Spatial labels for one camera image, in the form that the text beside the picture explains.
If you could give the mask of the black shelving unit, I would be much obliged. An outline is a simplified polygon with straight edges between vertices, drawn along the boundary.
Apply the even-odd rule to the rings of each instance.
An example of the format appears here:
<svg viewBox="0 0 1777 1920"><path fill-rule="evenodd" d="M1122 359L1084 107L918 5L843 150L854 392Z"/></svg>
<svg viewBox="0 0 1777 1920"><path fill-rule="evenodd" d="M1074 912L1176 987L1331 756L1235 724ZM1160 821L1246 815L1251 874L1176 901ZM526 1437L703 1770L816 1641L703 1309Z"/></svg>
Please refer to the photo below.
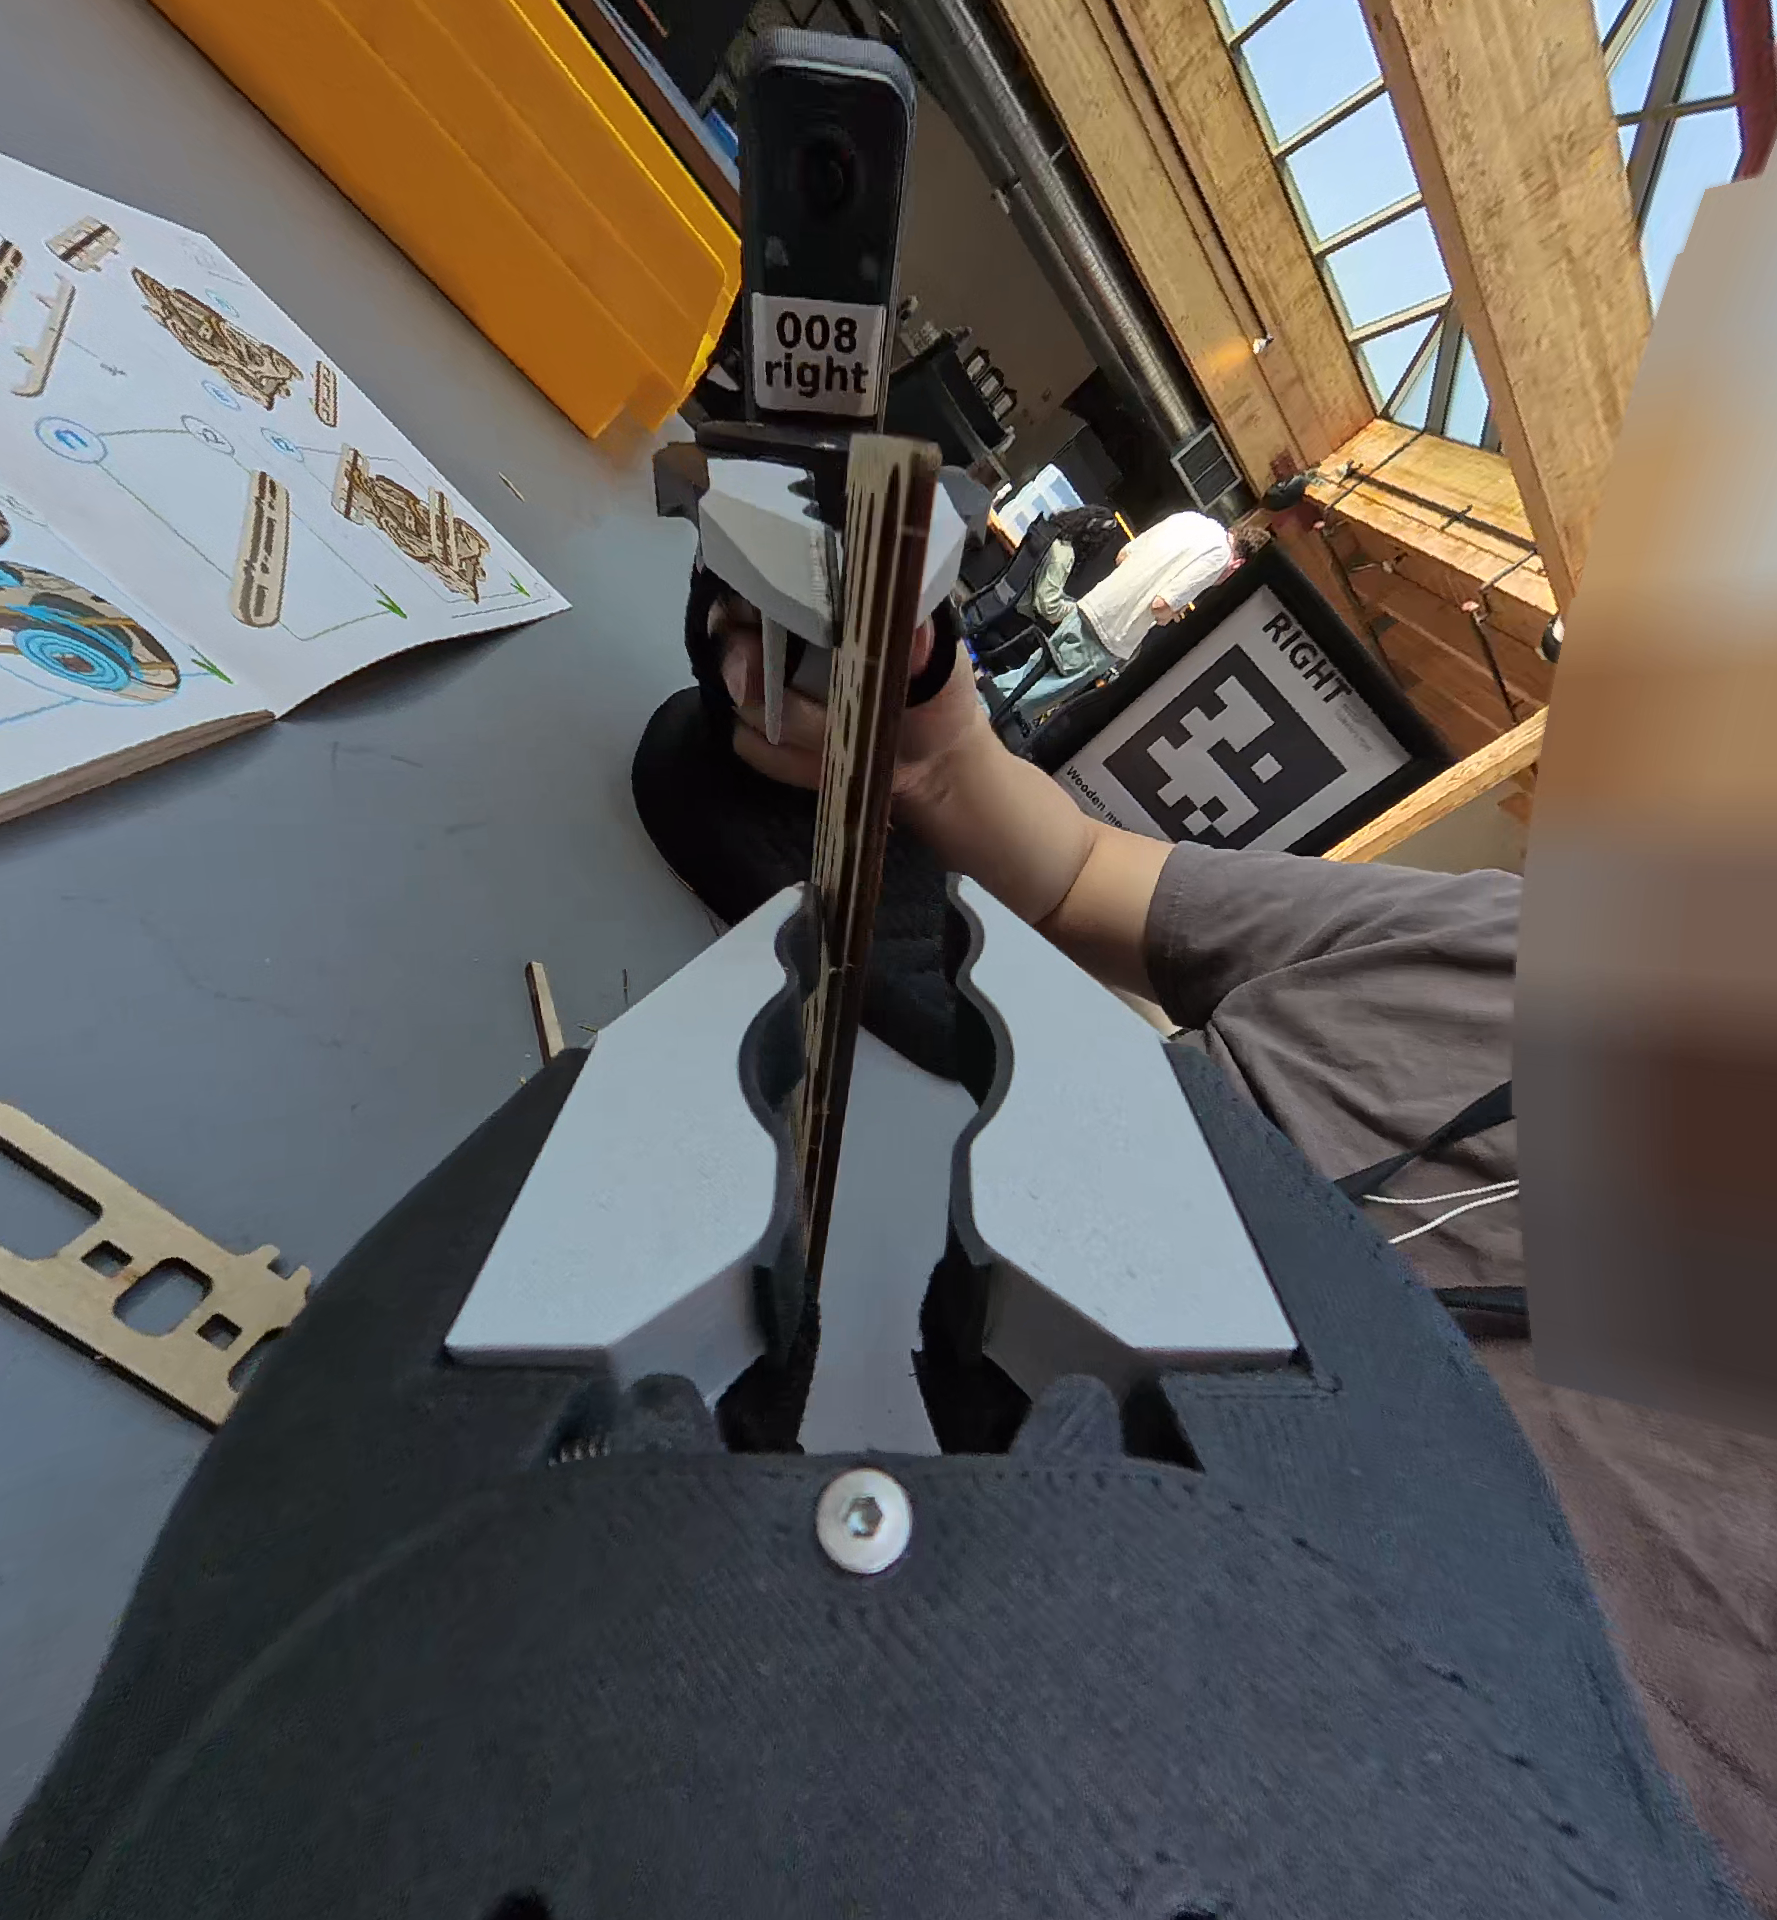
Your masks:
<svg viewBox="0 0 1777 1920"><path fill-rule="evenodd" d="M1009 413L1015 386L993 354L972 343L972 327L940 327L918 295L902 295L880 429L929 440L945 467L993 477L1015 440Z"/></svg>

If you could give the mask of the wooden ceiling beam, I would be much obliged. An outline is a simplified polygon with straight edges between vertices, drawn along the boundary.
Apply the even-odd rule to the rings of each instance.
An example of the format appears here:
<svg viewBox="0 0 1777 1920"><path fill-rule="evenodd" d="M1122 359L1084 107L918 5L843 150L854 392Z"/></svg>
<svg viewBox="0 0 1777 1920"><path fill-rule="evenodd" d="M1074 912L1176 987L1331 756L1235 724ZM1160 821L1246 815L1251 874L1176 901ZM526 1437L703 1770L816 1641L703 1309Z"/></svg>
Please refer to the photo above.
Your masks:
<svg viewBox="0 0 1777 1920"><path fill-rule="evenodd" d="M1568 611L1654 316L1594 5L1358 11L1552 601Z"/></svg>

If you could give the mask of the assembly instruction booklet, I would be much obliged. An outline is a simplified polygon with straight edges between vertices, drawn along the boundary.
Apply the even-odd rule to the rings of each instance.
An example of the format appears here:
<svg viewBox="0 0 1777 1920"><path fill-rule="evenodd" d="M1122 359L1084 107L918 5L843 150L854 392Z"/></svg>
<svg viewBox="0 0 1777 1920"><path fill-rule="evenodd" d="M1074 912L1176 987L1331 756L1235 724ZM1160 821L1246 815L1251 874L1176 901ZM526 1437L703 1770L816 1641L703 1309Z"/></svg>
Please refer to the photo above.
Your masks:
<svg viewBox="0 0 1777 1920"><path fill-rule="evenodd" d="M564 606L209 236L0 156L0 826Z"/></svg>

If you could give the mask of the slotted flat wooden part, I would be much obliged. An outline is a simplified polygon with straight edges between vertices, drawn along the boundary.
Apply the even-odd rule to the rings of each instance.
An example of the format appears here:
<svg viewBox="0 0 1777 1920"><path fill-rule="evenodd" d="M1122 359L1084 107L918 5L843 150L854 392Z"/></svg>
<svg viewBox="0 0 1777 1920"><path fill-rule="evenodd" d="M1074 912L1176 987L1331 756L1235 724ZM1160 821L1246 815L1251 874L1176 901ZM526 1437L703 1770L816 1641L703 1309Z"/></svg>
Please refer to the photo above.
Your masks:
<svg viewBox="0 0 1777 1920"><path fill-rule="evenodd" d="M177 1416L220 1427L242 1400L252 1357L301 1319L311 1271L285 1271L274 1244L215 1244L11 1105L0 1105L0 1153L86 1207L86 1228L54 1255L0 1244L0 1303L150 1389ZM166 1271L199 1282L188 1314L166 1330L129 1325L118 1303Z"/></svg>

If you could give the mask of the yellow plastic bin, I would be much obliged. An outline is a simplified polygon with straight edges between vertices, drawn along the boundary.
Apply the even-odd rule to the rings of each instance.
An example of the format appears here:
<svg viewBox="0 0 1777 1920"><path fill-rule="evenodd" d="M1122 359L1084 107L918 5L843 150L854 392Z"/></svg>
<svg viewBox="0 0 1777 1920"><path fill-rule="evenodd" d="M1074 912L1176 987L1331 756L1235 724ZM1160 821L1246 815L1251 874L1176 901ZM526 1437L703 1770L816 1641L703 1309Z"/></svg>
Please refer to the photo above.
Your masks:
<svg viewBox="0 0 1777 1920"><path fill-rule="evenodd" d="M660 429L741 290L709 193L569 5L156 5L591 440Z"/></svg>

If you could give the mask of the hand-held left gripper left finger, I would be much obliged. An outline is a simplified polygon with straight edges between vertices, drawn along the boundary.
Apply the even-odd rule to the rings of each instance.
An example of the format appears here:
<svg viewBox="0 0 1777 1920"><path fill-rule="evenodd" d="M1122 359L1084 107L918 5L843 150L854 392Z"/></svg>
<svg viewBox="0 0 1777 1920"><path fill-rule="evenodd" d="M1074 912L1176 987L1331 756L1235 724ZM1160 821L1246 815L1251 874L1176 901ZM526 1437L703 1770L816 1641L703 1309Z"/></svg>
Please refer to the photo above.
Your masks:
<svg viewBox="0 0 1777 1920"><path fill-rule="evenodd" d="M585 1046L446 1330L451 1362L591 1368L617 1389L676 1373L714 1405L789 1357L816 960L816 906L784 885Z"/></svg>

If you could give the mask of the grey ventilation duct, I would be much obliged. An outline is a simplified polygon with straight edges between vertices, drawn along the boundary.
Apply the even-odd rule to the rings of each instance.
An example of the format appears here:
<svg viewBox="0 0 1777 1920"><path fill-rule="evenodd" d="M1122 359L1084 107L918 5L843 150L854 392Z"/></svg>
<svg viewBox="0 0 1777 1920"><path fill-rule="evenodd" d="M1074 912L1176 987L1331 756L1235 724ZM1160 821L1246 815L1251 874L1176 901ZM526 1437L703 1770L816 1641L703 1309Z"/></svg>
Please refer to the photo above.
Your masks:
<svg viewBox="0 0 1777 1920"><path fill-rule="evenodd" d="M1197 434L1229 451L1009 27L972 0L886 0L880 21L972 145L1111 386L1165 451Z"/></svg>

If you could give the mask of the black framed tag sign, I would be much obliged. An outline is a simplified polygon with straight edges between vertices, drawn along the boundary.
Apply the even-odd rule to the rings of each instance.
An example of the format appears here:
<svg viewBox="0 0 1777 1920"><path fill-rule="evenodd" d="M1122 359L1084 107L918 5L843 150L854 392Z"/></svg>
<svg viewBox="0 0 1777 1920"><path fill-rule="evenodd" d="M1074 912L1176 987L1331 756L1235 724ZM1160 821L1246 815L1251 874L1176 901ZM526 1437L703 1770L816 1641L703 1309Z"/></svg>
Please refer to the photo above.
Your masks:
<svg viewBox="0 0 1777 1920"><path fill-rule="evenodd" d="M1025 756L1095 821L1219 853L1331 853L1450 767L1326 595L1262 547Z"/></svg>

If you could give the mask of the person's right forearm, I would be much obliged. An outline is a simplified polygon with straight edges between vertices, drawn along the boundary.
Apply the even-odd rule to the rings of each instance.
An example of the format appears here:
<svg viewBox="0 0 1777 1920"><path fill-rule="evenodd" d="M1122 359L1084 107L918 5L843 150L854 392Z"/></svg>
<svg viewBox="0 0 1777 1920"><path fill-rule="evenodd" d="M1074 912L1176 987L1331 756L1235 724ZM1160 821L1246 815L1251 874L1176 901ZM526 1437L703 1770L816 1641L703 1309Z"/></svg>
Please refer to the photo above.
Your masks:
<svg viewBox="0 0 1777 1920"><path fill-rule="evenodd" d="M988 729L897 772L897 821L945 874L977 880L1160 1035L1176 1035L1149 981L1165 842L1084 815L1063 783L1009 756Z"/></svg>

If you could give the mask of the wooden loft platform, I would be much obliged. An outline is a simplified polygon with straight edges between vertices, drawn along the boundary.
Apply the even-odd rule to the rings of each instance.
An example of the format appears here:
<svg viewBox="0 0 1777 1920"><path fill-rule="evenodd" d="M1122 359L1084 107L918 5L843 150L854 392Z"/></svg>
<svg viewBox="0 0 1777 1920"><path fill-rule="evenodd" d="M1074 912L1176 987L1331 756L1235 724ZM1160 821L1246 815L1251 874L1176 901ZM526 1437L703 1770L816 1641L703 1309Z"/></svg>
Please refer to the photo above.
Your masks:
<svg viewBox="0 0 1777 1920"><path fill-rule="evenodd" d="M1450 756L1546 708L1557 595L1498 451L1374 418L1305 483L1315 585Z"/></svg>

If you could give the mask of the thin laser-cut plywood sheet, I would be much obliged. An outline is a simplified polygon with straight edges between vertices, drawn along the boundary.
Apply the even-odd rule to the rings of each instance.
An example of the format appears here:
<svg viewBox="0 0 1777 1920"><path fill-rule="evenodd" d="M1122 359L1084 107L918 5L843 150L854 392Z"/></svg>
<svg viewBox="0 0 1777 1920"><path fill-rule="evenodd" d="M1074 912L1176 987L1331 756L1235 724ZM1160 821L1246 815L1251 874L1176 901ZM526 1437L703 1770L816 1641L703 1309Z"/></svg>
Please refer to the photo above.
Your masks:
<svg viewBox="0 0 1777 1920"><path fill-rule="evenodd" d="M827 751L805 890L805 1078L795 1089L805 1303L821 1298L837 1153L854 1089L864 971L891 842L902 708L923 601L940 451L897 434L848 445L843 627L827 686Z"/></svg>

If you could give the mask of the light wooden board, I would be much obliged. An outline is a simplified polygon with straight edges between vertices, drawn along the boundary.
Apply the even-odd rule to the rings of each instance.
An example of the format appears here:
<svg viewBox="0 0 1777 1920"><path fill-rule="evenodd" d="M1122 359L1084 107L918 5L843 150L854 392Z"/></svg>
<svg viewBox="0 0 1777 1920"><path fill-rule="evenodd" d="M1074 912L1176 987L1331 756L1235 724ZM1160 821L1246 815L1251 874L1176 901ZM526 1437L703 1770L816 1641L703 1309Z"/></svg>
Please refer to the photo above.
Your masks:
<svg viewBox="0 0 1777 1920"><path fill-rule="evenodd" d="M1374 863L1380 853L1396 853L1417 831L1450 821L1455 810L1466 810L1466 804L1487 799L1492 788L1503 788L1509 778L1530 772L1541 762L1541 740L1546 740L1546 708L1519 719L1509 735L1487 740L1476 756L1460 756L1455 767L1444 767L1439 778L1412 788L1401 804L1380 810L1358 831L1348 831L1321 858Z"/></svg>

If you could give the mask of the skylight window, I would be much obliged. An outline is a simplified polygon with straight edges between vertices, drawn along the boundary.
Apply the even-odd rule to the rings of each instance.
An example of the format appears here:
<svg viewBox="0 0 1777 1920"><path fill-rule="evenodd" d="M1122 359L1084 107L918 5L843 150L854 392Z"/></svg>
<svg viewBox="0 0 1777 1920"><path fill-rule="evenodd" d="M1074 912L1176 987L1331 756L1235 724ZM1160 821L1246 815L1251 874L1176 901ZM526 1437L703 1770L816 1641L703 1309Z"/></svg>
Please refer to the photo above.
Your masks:
<svg viewBox="0 0 1777 1920"><path fill-rule="evenodd" d="M1315 274L1380 418L1498 451L1476 343L1353 0L1213 0ZM1739 177L1739 70L1718 0L1594 0L1648 300L1707 188Z"/></svg>

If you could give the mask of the person's right hand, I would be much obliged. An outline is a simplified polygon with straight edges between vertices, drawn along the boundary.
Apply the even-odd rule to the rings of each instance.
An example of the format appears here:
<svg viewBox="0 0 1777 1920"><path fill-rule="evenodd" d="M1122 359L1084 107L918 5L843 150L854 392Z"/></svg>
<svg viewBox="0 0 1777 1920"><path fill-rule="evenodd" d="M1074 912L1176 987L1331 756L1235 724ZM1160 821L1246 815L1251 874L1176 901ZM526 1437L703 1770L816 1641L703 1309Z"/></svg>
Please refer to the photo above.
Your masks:
<svg viewBox="0 0 1777 1920"><path fill-rule="evenodd" d="M762 627L752 617L730 611L714 638L719 681L730 692L730 751L757 778L816 794L827 762L827 703L805 686L778 686L778 708L768 703ZM972 660L956 649L950 681L929 703L902 708L897 799L913 799L977 729L988 729L988 708L977 697Z"/></svg>

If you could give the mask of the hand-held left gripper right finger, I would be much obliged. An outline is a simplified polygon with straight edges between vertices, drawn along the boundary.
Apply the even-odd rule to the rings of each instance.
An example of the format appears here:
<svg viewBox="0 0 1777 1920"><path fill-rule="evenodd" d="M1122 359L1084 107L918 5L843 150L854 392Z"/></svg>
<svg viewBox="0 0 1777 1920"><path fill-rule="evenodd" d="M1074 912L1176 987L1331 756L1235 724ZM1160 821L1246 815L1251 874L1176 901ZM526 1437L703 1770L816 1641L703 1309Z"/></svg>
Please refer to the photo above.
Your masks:
<svg viewBox="0 0 1777 1920"><path fill-rule="evenodd" d="M1288 1309L1192 1116L1165 1035L950 880L956 1057L950 1346L1020 1394L1101 1378L1278 1373Z"/></svg>

